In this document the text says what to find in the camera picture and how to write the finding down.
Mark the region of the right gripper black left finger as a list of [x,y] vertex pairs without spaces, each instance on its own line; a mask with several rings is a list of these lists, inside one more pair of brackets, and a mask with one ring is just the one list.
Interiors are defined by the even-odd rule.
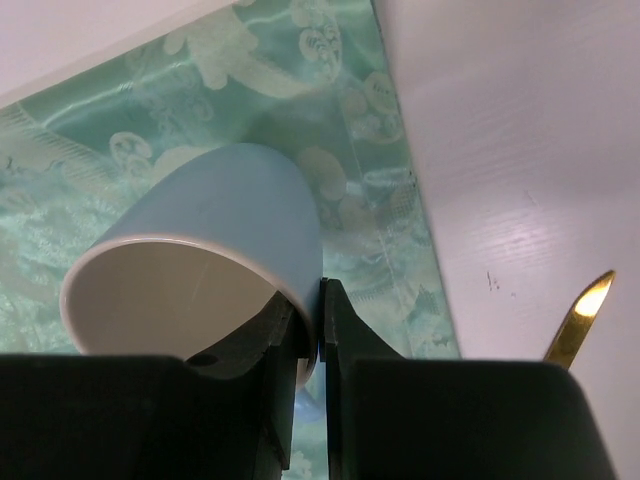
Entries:
[[277,479],[289,467],[295,310],[274,295],[187,360],[6,354],[5,479]]

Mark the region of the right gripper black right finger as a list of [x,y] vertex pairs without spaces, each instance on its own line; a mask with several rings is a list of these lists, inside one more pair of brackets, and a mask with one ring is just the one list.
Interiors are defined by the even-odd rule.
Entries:
[[585,395],[546,362],[418,360],[321,283],[333,479],[612,479]]

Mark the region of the light blue mug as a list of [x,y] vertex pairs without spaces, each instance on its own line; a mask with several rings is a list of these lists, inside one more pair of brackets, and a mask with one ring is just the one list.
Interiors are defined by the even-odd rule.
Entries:
[[62,322],[88,355],[188,359],[282,294],[302,321],[295,411],[317,359],[323,251],[312,191],[298,166],[257,144],[206,152],[165,176],[66,273]]

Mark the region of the gold knife green handle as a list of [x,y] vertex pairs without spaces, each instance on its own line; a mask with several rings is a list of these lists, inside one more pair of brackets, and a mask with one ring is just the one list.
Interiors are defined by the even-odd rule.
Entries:
[[543,361],[569,369],[591,329],[616,277],[609,270],[591,282],[574,300]]

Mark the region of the green satin placemat cloth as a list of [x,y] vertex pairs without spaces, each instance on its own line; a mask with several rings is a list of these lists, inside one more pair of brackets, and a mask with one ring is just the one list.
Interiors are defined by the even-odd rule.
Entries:
[[398,353],[459,354],[370,1],[237,1],[1,111],[1,349],[70,354],[72,262],[135,201],[234,143],[302,170],[324,273]]

